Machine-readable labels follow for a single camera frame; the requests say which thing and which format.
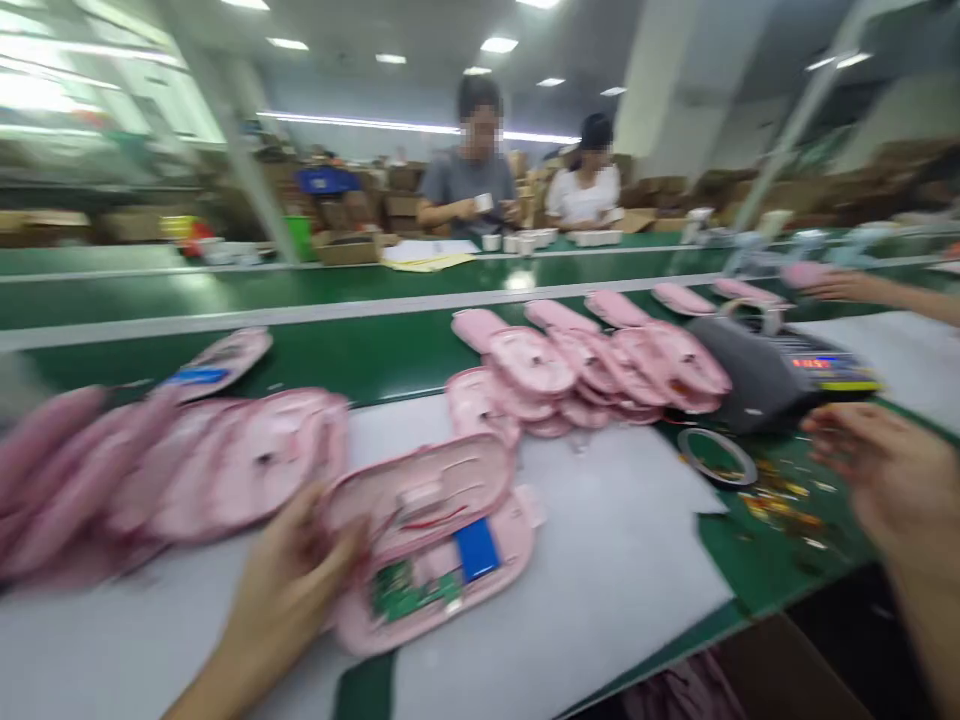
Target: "black hair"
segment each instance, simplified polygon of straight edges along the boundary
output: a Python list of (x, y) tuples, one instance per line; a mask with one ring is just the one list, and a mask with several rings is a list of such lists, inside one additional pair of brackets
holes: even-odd
[(482, 75), (464, 75), (457, 89), (457, 111), (460, 113), (460, 122), (464, 122), (481, 105), (489, 105), (503, 117), (503, 101), (500, 99), (500, 88), (488, 77)]
[(588, 115), (580, 128), (580, 146), (576, 149), (577, 158), (570, 164), (570, 171), (583, 167), (583, 151), (603, 150), (613, 144), (613, 123), (603, 113)]

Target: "yellow paper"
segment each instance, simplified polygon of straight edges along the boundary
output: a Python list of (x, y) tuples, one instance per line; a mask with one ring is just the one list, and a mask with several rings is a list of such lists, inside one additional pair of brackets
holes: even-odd
[(454, 265), (460, 265), (465, 262), (476, 260), (473, 255), (462, 253), (458, 255), (439, 255), (428, 260), (414, 260), (406, 263), (395, 263), (389, 260), (381, 260), (381, 265), (386, 265), (394, 270), (403, 272), (438, 272)]

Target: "white shirt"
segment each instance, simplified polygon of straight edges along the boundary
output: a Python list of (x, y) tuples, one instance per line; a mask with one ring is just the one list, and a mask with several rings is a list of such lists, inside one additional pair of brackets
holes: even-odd
[(617, 207), (620, 200), (620, 173), (616, 166), (600, 170), (593, 187), (580, 187), (577, 174), (560, 170), (547, 194), (547, 214), (565, 225), (600, 220), (603, 213)]

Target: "circuit board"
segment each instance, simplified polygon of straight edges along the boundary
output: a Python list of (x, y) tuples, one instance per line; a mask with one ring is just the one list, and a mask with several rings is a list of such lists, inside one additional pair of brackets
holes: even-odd
[(459, 601), (462, 596), (463, 580), (459, 570), (417, 587), (413, 578), (413, 562), (410, 560), (401, 560), (380, 570), (371, 587), (374, 614), (388, 623), (412, 615), (438, 600), (449, 605)]

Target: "woman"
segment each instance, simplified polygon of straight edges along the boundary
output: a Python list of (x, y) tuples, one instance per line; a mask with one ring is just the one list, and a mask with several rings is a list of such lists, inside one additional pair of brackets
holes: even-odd
[(620, 199), (620, 173), (610, 164), (613, 125), (602, 113), (583, 122), (580, 157), (560, 170), (547, 195), (547, 220), (561, 232), (605, 230), (613, 225), (610, 210)]
[[(520, 216), (510, 166), (497, 152), (503, 121), (500, 90), (490, 78), (464, 76), (457, 106), (461, 143), (438, 152), (427, 168), (417, 222), (425, 229), (450, 223), (454, 237), (499, 233)], [(478, 206), (484, 195), (490, 204)]]

